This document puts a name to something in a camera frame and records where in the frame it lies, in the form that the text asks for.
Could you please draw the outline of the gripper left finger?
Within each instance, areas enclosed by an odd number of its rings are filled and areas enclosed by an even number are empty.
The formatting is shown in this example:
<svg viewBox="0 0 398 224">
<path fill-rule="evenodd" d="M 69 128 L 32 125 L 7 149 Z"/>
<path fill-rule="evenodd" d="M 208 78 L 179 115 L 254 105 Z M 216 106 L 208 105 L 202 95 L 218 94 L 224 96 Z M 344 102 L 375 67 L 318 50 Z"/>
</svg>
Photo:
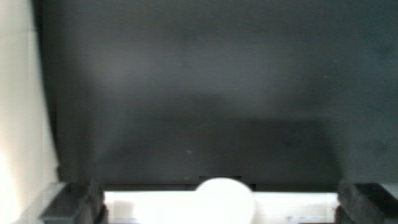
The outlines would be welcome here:
<svg viewBox="0 0 398 224">
<path fill-rule="evenodd" d="M 96 181 L 65 184 L 39 220 L 42 224 L 108 224 L 104 194 Z"/>
</svg>

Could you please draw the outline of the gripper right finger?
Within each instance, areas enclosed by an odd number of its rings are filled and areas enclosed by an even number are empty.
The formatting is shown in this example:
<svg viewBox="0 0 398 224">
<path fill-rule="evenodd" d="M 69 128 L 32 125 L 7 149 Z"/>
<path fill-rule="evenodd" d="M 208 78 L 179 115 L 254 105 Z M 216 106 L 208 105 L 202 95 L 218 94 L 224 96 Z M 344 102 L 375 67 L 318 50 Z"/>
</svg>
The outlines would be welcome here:
<svg viewBox="0 0 398 224">
<path fill-rule="evenodd" d="M 398 224 L 398 183 L 341 182 L 335 224 Z"/>
</svg>

